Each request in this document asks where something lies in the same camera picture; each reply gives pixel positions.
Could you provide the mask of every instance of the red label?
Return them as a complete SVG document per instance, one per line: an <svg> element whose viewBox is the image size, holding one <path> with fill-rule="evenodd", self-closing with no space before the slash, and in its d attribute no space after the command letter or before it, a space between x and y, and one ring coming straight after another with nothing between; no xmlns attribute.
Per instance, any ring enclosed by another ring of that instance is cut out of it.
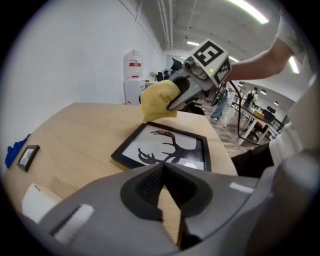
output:
<svg viewBox="0 0 320 256"><path fill-rule="evenodd" d="M130 62L129 67L141 67L141 63Z"/></svg>

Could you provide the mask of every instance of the picture frame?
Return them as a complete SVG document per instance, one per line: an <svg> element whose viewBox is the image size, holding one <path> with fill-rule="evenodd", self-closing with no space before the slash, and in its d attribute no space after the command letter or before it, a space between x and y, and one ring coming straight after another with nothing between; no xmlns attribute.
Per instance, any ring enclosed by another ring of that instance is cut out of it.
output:
<svg viewBox="0 0 320 256"><path fill-rule="evenodd" d="M205 136L154 122L141 124L112 153L111 158L130 169L168 162L211 172L211 159Z"/></svg>
<svg viewBox="0 0 320 256"><path fill-rule="evenodd" d="M27 172L39 149L39 145L26 146L16 165Z"/></svg>

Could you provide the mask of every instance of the table top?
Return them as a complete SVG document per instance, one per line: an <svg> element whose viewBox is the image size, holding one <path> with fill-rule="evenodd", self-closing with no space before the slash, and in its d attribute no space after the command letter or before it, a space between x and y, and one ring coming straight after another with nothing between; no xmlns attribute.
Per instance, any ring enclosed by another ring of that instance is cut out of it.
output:
<svg viewBox="0 0 320 256"><path fill-rule="evenodd" d="M21 212L28 187L38 184L65 199L86 184L128 170L111 159L111 154L142 123L139 106L73 103L44 122L28 138L3 178L13 206ZM161 118L155 123L199 134L207 138L211 170L237 175L218 135L203 115L178 111L177 118ZM27 145L39 145L28 172L17 166ZM180 210L168 190L162 189L158 207L163 225L177 242Z"/></svg>
<svg viewBox="0 0 320 256"><path fill-rule="evenodd" d="M253 117L255 117L256 119L265 122L267 125L272 125L271 122L269 122L265 117L261 118L260 116L257 116L254 111L252 111L250 108L245 107L243 105L241 105L241 109L247 111L250 115L252 115Z"/></svg>

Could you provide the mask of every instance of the yellow cloth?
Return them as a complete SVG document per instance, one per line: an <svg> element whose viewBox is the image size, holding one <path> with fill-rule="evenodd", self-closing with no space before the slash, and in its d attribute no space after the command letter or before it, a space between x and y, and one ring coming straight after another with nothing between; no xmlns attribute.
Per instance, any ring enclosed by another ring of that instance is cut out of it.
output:
<svg viewBox="0 0 320 256"><path fill-rule="evenodd" d="M148 87L140 97L143 122L152 122L159 118L176 118L178 111L169 111L167 107L179 94L178 86L170 80L163 80Z"/></svg>

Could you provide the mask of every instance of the black picture frame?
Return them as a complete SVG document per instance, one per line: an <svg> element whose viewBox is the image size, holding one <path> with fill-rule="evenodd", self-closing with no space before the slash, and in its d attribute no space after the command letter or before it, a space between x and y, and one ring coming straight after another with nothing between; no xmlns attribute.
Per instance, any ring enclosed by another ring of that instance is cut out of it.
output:
<svg viewBox="0 0 320 256"><path fill-rule="evenodd" d="M125 149L134 141L134 139L142 132L142 130L146 126L153 126L160 129L168 130L171 132L175 132L178 134L186 135L189 137L193 137L195 139L198 139L201 141L202 144L202 152L203 152L203 161L204 161L204 170L201 171L207 171L211 172L211 160L210 160L210 152L209 152L209 146L207 137L201 136L192 132L183 131L180 129L172 128L166 125L154 123L154 122L147 122L142 123L111 155L111 158L118 163L122 164L125 167L128 167L130 169L138 168L146 166L147 164L140 163L138 161L135 161L125 155L123 155L123 152Z"/></svg>
<svg viewBox="0 0 320 256"><path fill-rule="evenodd" d="M31 152L30 156L27 158L26 163L23 164L23 163L21 163L21 160L24 157L24 155L28 149L32 149L33 151ZM26 146L26 148L24 149L24 151L23 151L22 155L20 156L16 165L19 166L22 170L25 170L27 172L39 149L40 149L39 145Z"/></svg>

